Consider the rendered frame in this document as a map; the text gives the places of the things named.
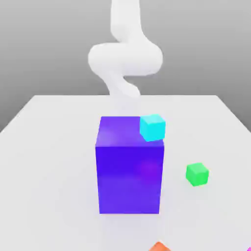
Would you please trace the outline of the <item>small green cube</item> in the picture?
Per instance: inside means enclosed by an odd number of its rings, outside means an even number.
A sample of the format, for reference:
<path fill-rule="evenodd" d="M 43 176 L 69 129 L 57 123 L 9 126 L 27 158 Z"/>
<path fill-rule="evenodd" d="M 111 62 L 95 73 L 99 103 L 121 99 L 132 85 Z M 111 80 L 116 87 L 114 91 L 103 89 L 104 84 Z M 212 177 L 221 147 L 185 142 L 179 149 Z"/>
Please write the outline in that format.
<path fill-rule="evenodd" d="M 193 186 L 205 185 L 208 182 L 209 170 L 202 163 L 187 165 L 186 179 Z"/>

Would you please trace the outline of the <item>large purple box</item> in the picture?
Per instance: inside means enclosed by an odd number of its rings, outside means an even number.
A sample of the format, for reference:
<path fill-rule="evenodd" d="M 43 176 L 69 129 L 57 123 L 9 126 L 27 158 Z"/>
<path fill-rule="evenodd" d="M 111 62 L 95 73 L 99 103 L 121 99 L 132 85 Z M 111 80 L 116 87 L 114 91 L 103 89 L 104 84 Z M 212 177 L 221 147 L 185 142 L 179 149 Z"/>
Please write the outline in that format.
<path fill-rule="evenodd" d="M 140 117 L 102 116 L 95 145 L 101 214 L 157 214 L 164 142 L 146 141 Z"/>

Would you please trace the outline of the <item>small orange cube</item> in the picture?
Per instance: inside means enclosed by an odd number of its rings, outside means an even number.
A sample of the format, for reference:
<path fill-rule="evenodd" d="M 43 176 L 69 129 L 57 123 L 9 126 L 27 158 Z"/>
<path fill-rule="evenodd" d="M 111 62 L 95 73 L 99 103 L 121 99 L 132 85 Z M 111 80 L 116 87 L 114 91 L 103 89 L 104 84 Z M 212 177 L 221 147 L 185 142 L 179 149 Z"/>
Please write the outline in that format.
<path fill-rule="evenodd" d="M 149 251 L 171 251 L 167 246 L 161 242 L 156 242 Z"/>

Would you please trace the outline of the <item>small cyan cube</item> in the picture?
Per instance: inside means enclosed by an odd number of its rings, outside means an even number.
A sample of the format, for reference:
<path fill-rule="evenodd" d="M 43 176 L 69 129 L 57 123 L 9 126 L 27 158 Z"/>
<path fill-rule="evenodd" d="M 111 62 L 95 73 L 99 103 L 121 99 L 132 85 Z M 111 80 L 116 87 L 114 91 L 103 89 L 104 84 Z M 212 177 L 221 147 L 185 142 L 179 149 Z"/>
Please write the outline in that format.
<path fill-rule="evenodd" d="M 140 134 L 147 142 L 163 140 L 165 138 L 166 122 L 158 114 L 140 117 Z"/>

